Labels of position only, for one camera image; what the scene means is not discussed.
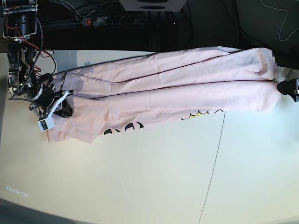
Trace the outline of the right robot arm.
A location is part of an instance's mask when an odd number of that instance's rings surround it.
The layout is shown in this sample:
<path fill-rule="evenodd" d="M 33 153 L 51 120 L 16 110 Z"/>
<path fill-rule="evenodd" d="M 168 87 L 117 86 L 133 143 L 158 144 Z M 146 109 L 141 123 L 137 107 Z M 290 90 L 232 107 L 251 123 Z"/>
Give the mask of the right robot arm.
<path fill-rule="evenodd" d="M 41 75 L 41 69 L 36 66 L 42 53 L 52 57 L 42 45 L 36 46 L 30 39 L 37 31 L 43 30 L 37 18 L 37 1 L 4 0 L 2 6 L 3 37 L 11 39 L 7 50 L 8 89 L 12 94 L 10 100 L 29 102 L 29 109 L 41 119 L 52 114 L 62 118 L 70 117 L 73 111 L 66 97 L 74 91 L 56 91 L 53 75 Z"/>

